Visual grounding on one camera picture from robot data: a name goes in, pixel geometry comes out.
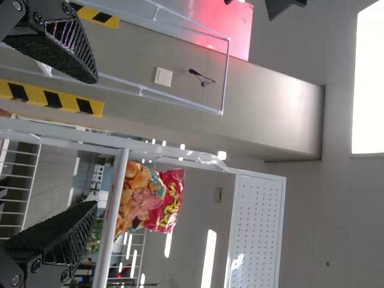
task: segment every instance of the floor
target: floor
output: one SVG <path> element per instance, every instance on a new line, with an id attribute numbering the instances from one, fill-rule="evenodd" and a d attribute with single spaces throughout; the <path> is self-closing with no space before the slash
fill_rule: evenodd
<path id="1" fill-rule="evenodd" d="M 77 157 L 80 161 L 73 176 Z M 90 152 L 43 145 L 25 228 L 65 211 L 88 195 L 94 161 L 95 154 Z"/>

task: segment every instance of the screw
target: screw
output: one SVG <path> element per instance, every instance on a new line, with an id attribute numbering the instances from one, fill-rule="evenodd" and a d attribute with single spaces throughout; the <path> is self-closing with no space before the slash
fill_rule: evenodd
<path id="1" fill-rule="evenodd" d="M 39 26 L 44 24 L 44 20 L 43 20 L 43 18 L 40 16 L 40 14 L 38 12 L 34 13 L 34 20 L 35 20 L 36 24 L 39 25 Z"/>
<path id="2" fill-rule="evenodd" d="M 16 1 L 16 0 L 13 1 L 13 7 L 16 8 L 17 11 L 22 10 L 22 5 L 20 4 L 19 1 Z"/>
<path id="3" fill-rule="evenodd" d="M 35 262 L 31 266 L 31 272 L 36 273 L 37 271 L 39 271 L 40 267 L 41 267 L 41 259 L 35 260 Z"/>
<path id="4" fill-rule="evenodd" d="M 14 287 L 18 285 L 19 282 L 20 282 L 20 275 L 16 275 L 15 277 L 13 277 L 11 285 Z"/>
<path id="5" fill-rule="evenodd" d="M 71 10 L 70 8 L 68 7 L 67 3 L 63 3 L 62 4 L 62 10 L 64 12 L 65 15 L 70 15 L 71 14 Z"/>
<path id="6" fill-rule="evenodd" d="M 65 282 L 67 279 L 68 279 L 68 276 L 69 276 L 70 274 L 69 274 L 69 272 L 68 272 L 68 270 L 64 270 L 64 272 L 61 274 L 61 281 L 62 282 Z"/>

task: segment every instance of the white metal rack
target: white metal rack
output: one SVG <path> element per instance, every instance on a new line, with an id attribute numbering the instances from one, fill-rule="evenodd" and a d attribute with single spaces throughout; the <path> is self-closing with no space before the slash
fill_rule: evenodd
<path id="1" fill-rule="evenodd" d="M 128 94 L 128 95 L 135 95 L 135 96 L 144 97 L 144 98 L 148 98 L 148 99 L 152 99 L 152 100 L 163 101 L 163 102 L 170 103 L 170 104 L 175 104 L 175 105 L 179 105 L 179 106 L 183 106 L 183 107 L 189 107 L 189 108 L 196 109 L 196 110 L 201 110 L 201 111 L 211 112 L 211 113 L 218 114 L 218 115 L 223 115 L 224 114 L 225 97 L 226 97 L 228 66 L 229 66 L 230 38 L 222 35 L 221 33 L 217 32 L 217 31 L 215 31 L 215 30 L 213 30 L 213 29 L 211 29 L 211 28 L 209 28 L 209 27 L 207 27 L 207 26 L 205 26 L 205 25 L 203 25 L 203 24 L 201 24 L 201 23 L 199 23 L 193 19 L 190 19 L 189 17 L 181 15 L 172 9 L 169 9 L 163 5 L 160 5 L 160 4 L 156 3 L 155 1 L 152 1 L 152 0 L 143 0 L 143 1 L 147 2 L 148 4 L 153 5 L 153 7 L 154 7 L 154 15 L 151 19 L 148 19 L 148 20 L 159 23 L 161 25 L 172 26 L 172 27 L 175 27 L 177 29 L 181 29 L 182 31 L 190 31 L 190 32 L 193 32 L 196 34 L 205 35 L 207 37 L 216 38 L 216 39 L 225 41 L 227 43 L 226 64 L 225 64 L 224 73 L 223 73 L 223 90 L 222 90 L 222 95 L 221 95 L 220 108 L 216 109 L 216 108 L 213 108 L 213 107 L 210 107 L 207 105 L 203 105 L 203 104 L 200 104 L 200 103 L 197 103 L 194 101 L 187 100 L 187 99 L 180 97 L 180 96 L 177 96 L 177 95 L 172 95 L 170 93 L 166 93 L 166 92 L 161 91 L 159 89 L 147 87 L 147 86 L 142 85 L 140 83 L 132 82 L 132 81 L 129 81 L 127 79 L 122 79 L 122 78 L 116 77 L 114 75 L 109 75 L 109 74 L 102 73 L 102 72 L 99 72 L 100 78 L 104 78 L 107 80 L 114 81 L 116 83 L 126 85 L 127 88 L 121 89 L 121 88 L 117 88 L 114 86 L 103 85 L 100 83 L 93 84 L 91 86 L 101 88 L 101 89 L 104 89 L 107 91 L 118 92 L 118 93 Z M 127 15 L 135 15 L 134 13 L 132 13 L 132 11 L 116 11 L 116 10 L 114 10 L 108 6 L 107 1 L 104 3 L 104 5 L 98 5 L 98 4 L 93 3 L 92 1 L 83 1 L 83 0 L 79 0 L 79 1 L 75 1 L 75 2 L 78 2 L 82 5 L 88 5 L 92 8 L 95 8 L 95 9 L 98 9 L 101 11 L 105 11 L 105 12 L 111 13 L 111 14 L 124 13 Z M 156 18 L 156 16 L 160 10 L 164 10 L 164 11 L 176 16 L 179 19 L 182 19 L 186 22 L 192 23 L 194 26 L 202 28 L 207 32 L 202 32 L 202 31 L 199 31 L 197 29 L 191 29 L 191 28 L 186 27 L 184 25 L 179 25 L 179 24 L 175 24 L 175 23 L 169 23 L 169 22 L 164 22 L 164 21 L 158 20 Z M 146 19 L 145 17 L 140 16 L 140 15 L 135 15 L 135 16 Z M 4 43 L 0 43 L 0 47 L 12 49 L 10 46 L 7 46 Z M 42 69 L 41 73 L 38 73 L 32 69 L 22 68 L 22 67 L 12 67 L 9 65 L 0 65 L 0 68 L 6 69 L 6 70 L 12 70 L 12 71 L 16 71 L 16 72 L 21 72 L 21 73 L 28 73 L 31 75 L 50 77 L 53 79 L 57 79 L 57 80 L 61 80 L 61 81 L 69 82 L 69 83 L 88 85 L 88 84 L 80 82 L 74 78 L 55 74 L 52 72 L 52 69 L 50 71 L 47 71 L 45 67 Z"/>
<path id="2" fill-rule="evenodd" d="M 286 185 L 284 177 L 229 168 L 212 154 L 19 119 L 0 118 L 0 133 L 6 139 L 81 149 L 117 157 L 113 180 L 115 189 L 109 193 L 107 200 L 93 288 L 104 288 L 107 283 L 128 157 L 235 174 L 224 286 L 237 288 L 240 283 L 244 283 L 240 286 L 278 287 Z M 251 241 L 256 238 L 257 242 L 252 244 Z M 267 255 L 268 260 L 259 261 L 259 257 L 266 259 Z M 258 269 L 267 271 L 268 276 L 263 272 L 258 274 Z"/>

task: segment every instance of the wall-mounted device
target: wall-mounted device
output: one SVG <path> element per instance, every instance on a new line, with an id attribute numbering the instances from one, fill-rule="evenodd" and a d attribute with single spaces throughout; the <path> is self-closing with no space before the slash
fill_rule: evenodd
<path id="1" fill-rule="evenodd" d="M 195 76 L 198 78 L 198 80 L 200 81 L 200 85 L 201 85 L 202 87 L 205 87 L 205 86 L 207 86 L 207 85 L 209 85 L 209 84 L 216 83 L 215 80 L 213 80 L 213 79 L 211 79 L 211 78 L 208 78 L 208 77 L 206 77 L 206 76 L 204 76 L 204 75 L 201 75 L 201 74 L 200 74 L 199 72 L 197 72 L 196 70 L 189 69 L 189 72 L 190 72 L 191 74 L 195 75 Z M 209 80 L 209 81 L 203 81 L 200 77 L 203 77 L 203 78 L 205 78 L 205 79 L 207 79 L 207 80 Z"/>

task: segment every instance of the ceiling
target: ceiling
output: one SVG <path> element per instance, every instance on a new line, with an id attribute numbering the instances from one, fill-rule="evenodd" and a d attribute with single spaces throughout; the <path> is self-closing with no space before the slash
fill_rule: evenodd
<path id="1" fill-rule="evenodd" d="M 108 2 L 105 0 L 79 0 L 76 2 L 118 16 L 126 22 L 208 47 L 221 53 L 227 53 L 226 41 L 167 24 L 177 24 L 211 34 L 208 30 L 164 9 L 160 9 L 158 12 L 156 16 L 157 22 L 152 21 L 156 6 L 147 2 L 147 0 L 114 0 Z M 231 5 L 225 5 L 222 0 L 157 0 L 153 3 L 167 7 L 180 15 L 219 32 L 225 37 L 231 38 L 230 55 L 248 60 L 253 18 L 253 6 L 251 4 L 233 1 Z"/>

